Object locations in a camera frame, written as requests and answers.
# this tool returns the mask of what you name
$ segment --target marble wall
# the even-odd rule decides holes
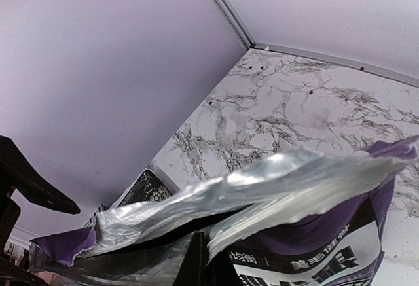
[[[419,88],[331,63],[250,50],[153,164],[183,188],[298,144],[340,155],[416,134]],[[419,166],[397,179],[376,285],[410,285],[403,278],[419,277],[416,232]],[[383,276],[393,267],[396,276]]]

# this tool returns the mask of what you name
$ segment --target crumpled plastic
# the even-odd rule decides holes
[[[101,212],[94,228],[96,242],[79,257],[90,258],[150,241],[193,219],[242,210],[205,229],[212,259],[226,246],[262,229],[325,213],[389,181],[418,161],[418,141],[419,136],[415,136],[374,155],[356,152],[345,157],[299,147],[240,171],[188,185],[163,202],[141,202]],[[151,268],[141,265],[138,263],[136,274],[151,276]]]
[[[59,274],[61,285],[153,285],[171,286],[185,257],[190,237],[160,247],[108,253],[88,259],[76,259],[72,267],[63,266],[38,245],[29,245],[31,272]]]

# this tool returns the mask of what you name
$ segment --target white ceiling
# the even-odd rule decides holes
[[[258,43],[419,79],[419,0],[229,0]]]
[[[82,209],[16,193],[15,240],[115,200],[245,51],[212,0],[0,0],[0,134]]]

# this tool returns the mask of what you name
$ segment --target purple packaging bag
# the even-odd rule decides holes
[[[374,157],[414,157],[407,144],[376,142]],[[367,286],[380,267],[381,238],[395,175],[373,191],[351,198],[323,215],[262,230],[228,248],[244,285]]]

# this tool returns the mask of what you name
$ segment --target ceiling corner trim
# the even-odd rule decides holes
[[[414,77],[404,75],[402,73],[398,73],[392,70],[387,70],[381,67],[376,67],[375,65],[369,65],[362,62],[357,62],[355,60],[349,60],[349,59],[334,57],[330,55],[320,54],[318,52],[309,52],[307,50],[299,50],[295,48],[288,48],[288,47],[261,44],[261,43],[257,43],[254,49],[265,50],[267,47],[269,47],[269,51],[271,52],[281,52],[283,54],[301,56],[305,58],[321,60],[323,62],[330,62],[336,65],[341,65],[343,67],[349,67],[349,68],[361,70],[363,72],[371,73],[373,75],[378,75],[379,77],[394,80],[397,82],[401,82],[403,84],[413,86],[415,88],[419,88],[419,79],[416,79]]]
[[[255,40],[251,36],[249,30],[247,30],[243,21],[238,16],[237,12],[232,7],[228,0],[213,0],[219,7],[220,11],[224,14],[225,18],[236,32],[237,36],[243,43],[243,45],[250,49],[256,45]]]

